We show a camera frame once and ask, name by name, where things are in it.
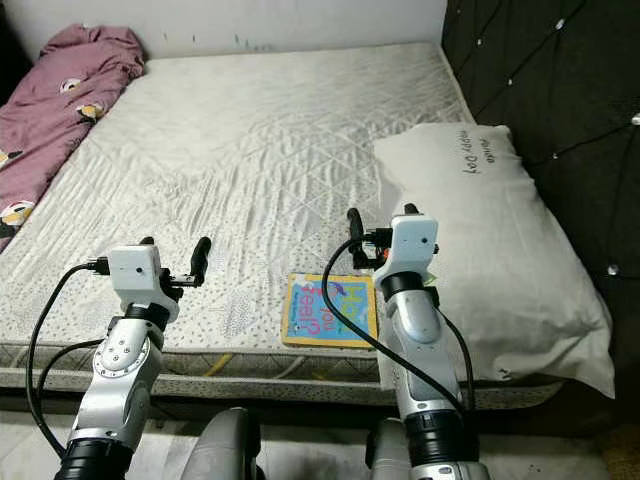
white pillow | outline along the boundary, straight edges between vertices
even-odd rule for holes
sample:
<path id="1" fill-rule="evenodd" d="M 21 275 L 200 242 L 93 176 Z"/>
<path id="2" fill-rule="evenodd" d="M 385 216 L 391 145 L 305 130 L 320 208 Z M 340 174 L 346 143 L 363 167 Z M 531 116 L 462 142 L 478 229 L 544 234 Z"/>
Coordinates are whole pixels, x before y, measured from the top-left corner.
<path id="1" fill-rule="evenodd" d="M 544 373 L 613 398 L 611 320 L 507 127 L 423 124 L 375 142 L 387 213 L 413 202 L 439 222 L 441 308 L 478 380 Z M 455 341 L 449 350 L 463 373 Z"/>

mattress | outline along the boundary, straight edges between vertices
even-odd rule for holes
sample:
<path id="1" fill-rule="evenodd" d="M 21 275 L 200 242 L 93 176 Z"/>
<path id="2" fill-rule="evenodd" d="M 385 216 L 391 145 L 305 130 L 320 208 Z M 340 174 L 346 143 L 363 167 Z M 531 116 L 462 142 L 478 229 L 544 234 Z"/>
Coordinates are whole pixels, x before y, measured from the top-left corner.
<path id="1" fill-rule="evenodd" d="M 388 223 L 374 140 L 458 121 L 472 119 L 430 44 L 148 62 L 0 255 L 0 384 L 22 382 L 35 319 L 70 266 L 151 235 L 163 266 L 183 273 L 207 235 L 207 280 L 166 329 L 156 393 L 393 403 L 375 352 L 281 342 L 286 279 L 322 272 L 349 207 L 365 225 Z M 54 347 L 101 338 L 119 313 L 108 279 L 74 276 L 36 367 Z M 86 387 L 90 353 L 65 361 L 52 387 Z M 485 403 L 529 406 L 557 386 L 490 388 Z"/>

purple blanket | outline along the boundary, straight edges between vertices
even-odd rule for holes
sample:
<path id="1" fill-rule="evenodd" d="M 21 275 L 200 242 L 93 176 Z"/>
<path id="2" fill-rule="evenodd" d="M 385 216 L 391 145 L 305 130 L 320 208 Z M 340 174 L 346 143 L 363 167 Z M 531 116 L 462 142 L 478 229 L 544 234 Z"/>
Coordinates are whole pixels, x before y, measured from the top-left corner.
<path id="1" fill-rule="evenodd" d="M 127 28 L 72 25 L 44 47 L 0 108 L 0 251 L 142 66 Z"/>

white wall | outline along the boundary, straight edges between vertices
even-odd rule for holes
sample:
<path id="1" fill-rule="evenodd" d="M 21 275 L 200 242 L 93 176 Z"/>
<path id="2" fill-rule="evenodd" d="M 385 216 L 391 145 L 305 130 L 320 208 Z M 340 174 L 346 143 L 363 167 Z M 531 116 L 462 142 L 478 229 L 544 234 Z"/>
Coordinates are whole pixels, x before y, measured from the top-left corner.
<path id="1" fill-rule="evenodd" d="M 78 22 L 131 27 L 151 57 L 440 42 L 446 0 L 4 0 L 32 59 Z"/>

black tufted headboard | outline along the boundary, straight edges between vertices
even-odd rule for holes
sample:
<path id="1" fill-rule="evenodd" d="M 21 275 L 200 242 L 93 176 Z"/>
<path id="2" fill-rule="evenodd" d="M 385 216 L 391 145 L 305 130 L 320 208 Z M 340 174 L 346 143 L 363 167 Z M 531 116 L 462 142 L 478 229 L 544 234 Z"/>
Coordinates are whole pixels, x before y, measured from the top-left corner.
<path id="1" fill-rule="evenodd" d="M 607 302 L 616 389 L 640 369 L 640 1 L 450 0 L 443 46 L 478 123 L 508 125 Z"/>

